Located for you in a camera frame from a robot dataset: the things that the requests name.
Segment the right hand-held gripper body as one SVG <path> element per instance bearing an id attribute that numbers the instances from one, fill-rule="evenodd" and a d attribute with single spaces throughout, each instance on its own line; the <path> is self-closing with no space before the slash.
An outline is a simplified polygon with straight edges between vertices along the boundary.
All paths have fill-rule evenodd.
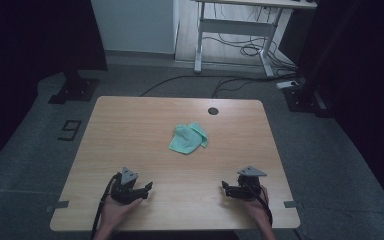
<path id="1" fill-rule="evenodd" d="M 251 200 L 261 194 L 260 177 L 266 176 L 266 173 L 248 166 L 238 171 L 238 184 L 240 187 L 239 198 Z"/>

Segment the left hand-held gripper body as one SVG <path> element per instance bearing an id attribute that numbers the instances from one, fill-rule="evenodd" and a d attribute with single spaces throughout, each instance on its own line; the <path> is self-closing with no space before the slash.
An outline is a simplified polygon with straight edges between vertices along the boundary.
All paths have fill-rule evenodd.
<path id="1" fill-rule="evenodd" d="M 127 205 L 136 200 L 133 196 L 134 185 L 138 178 L 138 174 L 131 171 L 129 168 L 124 167 L 121 172 L 118 172 L 115 176 L 115 182 L 113 183 L 112 190 L 110 192 L 111 197 L 122 205 Z"/>

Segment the green cloth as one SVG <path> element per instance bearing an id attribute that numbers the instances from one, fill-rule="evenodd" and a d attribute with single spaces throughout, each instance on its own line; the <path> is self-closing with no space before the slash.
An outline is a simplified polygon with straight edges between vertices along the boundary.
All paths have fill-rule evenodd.
<path id="1" fill-rule="evenodd" d="M 180 124 L 174 128 L 173 138 L 169 149 L 181 154 L 191 154 L 199 146 L 206 148 L 208 136 L 200 124 L 193 122 L 189 125 Z"/>

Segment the person's left hand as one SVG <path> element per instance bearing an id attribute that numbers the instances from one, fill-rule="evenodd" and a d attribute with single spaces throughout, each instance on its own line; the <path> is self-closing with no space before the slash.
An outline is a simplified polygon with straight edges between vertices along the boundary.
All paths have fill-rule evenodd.
<path id="1" fill-rule="evenodd" d="M 102 208 L 99 228 L 115 229 L 142 201 L 143 199 L 139 198 L 130 204 L 122 205 L 111 197 L 107 197 Z"/>

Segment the person's right hand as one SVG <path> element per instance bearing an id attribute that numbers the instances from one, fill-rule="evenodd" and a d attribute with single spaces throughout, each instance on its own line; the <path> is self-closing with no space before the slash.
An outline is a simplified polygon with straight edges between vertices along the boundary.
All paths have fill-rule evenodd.
<path id="1" fill-rule="evenodd" d="M 242 205 L 246 213 L 254 220 L 255 224 L 261 229 L 269 229 L 271 227 L 269 216 L 258 200 L 243 200 Z"/>

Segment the black stand base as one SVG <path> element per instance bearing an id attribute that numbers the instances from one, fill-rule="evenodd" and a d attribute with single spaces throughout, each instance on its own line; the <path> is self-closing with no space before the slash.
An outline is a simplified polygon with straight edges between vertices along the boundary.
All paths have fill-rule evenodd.
<path id="1" fill-rule="evenodd" d="M 282 93 L 291 112 L 313 113 L 319 118 L 333 117 L 322 99 L 315 81 L 307 81 L 301 87 L 285 88 Z"/>
<path id="2" fill-rule="evenodd" d="M 67 101 L 89 102 L 97 89 L 100 80 L 82 78 L 77 70 L 64 71 L 65 83 L 60 91 L 53 95 L 49 104 L 65 104 Z"/>

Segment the dark curtain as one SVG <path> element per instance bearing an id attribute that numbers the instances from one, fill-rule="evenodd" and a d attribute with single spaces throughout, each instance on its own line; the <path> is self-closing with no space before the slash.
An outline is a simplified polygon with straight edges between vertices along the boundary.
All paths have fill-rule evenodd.
<path id="1" fill-rule="evenodd" d="M 30 110 L 40 80 L 106 69 L 91 0 L 0 0 L 0 150 Z"/>
<path id="2" fill-rule="evenodd" d="M 317 0 L 299 60 L 384 189 L 384 0 Z"/>

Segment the white desk frame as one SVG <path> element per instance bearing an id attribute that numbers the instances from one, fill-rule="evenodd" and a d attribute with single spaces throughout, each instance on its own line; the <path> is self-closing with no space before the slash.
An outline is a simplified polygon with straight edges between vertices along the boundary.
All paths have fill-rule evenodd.
<path id="1" fill-rule="evenodd" d="M 284 9 L 307 9 L 314 10 L 317 4 L 314 0 L 194 0 L 201 4 L 198 22 L 198 42 L 195 50 L 194 72 L 202 71 L 202 40 L 204 33 L 220 33 L 241 36 L 266 37 L 267 41 L 263 50 L 259 53 L 265 74 L 273 77 L 274 73 L 268 57 L 268 52 L 277 30 L 277 26 Z M 220 20 L 205 17 L 205 5 L 207 3 L 231 4 L 244 6 L 274 7 L 278 9 L 272 22 L 260 23 L 236 20 Z"/>

